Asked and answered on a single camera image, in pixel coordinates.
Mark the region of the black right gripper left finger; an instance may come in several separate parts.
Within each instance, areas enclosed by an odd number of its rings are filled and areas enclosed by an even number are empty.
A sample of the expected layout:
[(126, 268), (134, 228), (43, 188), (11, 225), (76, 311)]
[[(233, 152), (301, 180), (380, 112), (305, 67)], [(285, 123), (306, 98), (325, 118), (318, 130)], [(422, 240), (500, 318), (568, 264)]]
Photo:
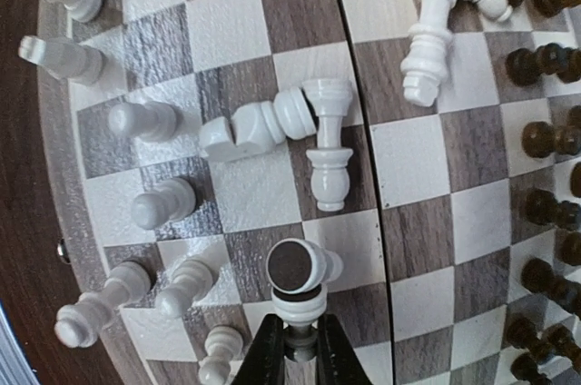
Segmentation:
[(283, 385), (285, 383), (284, 324), (267, 314), (235, 376), (235, 385)]

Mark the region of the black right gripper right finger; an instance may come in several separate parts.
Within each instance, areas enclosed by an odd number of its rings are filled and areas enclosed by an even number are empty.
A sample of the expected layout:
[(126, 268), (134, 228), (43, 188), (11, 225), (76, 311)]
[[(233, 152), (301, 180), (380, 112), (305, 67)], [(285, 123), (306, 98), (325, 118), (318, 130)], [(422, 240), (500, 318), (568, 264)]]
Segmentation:
[(325, 313), (319, 317), (317, 338), (317, 384), (370, 384), (368, 375), (334, 314)]

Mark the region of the white pawn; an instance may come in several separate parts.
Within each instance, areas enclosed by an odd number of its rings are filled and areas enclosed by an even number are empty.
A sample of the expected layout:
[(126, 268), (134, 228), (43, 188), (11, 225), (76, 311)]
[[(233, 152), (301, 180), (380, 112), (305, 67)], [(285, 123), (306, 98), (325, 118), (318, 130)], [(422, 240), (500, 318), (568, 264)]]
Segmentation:
[(211, 267), (198, 257), (190, 257), (177, 267), (170, 283), (156, 296), (155, 309), (167, 318), (180, 318), (207, 296), (215, 282)]
[(199, 362), (199, 381), (203, 385), (226, 384), (231, 373), (231, 362), (243, 348), (243, 337), (230, 326), (216, 326), (210, 330), (204, 349), (207, 356)]
[(328, 289), (322, 284), (300, 294), (271, 289), (275, 313), (287, 324), (283, 337), (289, 360), (307, 362), (315, 357), (318, 336), (314, 323), (327, 310), (327, 296)]
[(131, 216), (137, 226), (150, 231), (189, 216), (196, 203), (195, 191), (187, 181), (170, 178), (137, 195), (131, 205)]

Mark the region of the white king chess piece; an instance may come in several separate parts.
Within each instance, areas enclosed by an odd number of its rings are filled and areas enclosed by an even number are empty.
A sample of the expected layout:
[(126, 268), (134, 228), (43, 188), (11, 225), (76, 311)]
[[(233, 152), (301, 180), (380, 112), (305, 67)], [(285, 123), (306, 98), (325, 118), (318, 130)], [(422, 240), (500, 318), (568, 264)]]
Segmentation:
[(82, 293), (74, 304), (56, 314), (54, 332), (68, 348), (88, 348), (96, 343), (103, 329), (113, 321), (117, 310), (141, 300), (153, 283), (138, 262), (121, 262), (114, 267), (99, 291)]

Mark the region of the wooden chess board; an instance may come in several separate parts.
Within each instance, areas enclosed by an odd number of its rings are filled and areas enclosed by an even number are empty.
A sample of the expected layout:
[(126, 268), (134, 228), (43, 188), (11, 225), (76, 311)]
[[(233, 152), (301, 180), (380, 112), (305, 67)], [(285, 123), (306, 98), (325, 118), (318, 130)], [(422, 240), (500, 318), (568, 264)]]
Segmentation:
[(531, 188), (567, 200), (575, 160), (527, 157), (522, 128), (561, 124), (579, 84), (514, 86), (519, 47), (580, 44), (580, 12), (522, 5), (503, 24), (459, 4), (447, 81), (403, 94), (417, 0), (103, 0), (90, 23), (39, 5), (39, 34), (102, 52), (92, 85), (39, 73), (54, 200), (83, 291), (137, 261), (154, 285), (101, 339), (126, 384), (195, 384), (210, 330), (245, 341), (275, 311), (270, 248), (335, 251), (327, 287), (376, 384), (511, 384), (516, 314), (576, 316), (519, 282), (564, 233), (522, 217)]

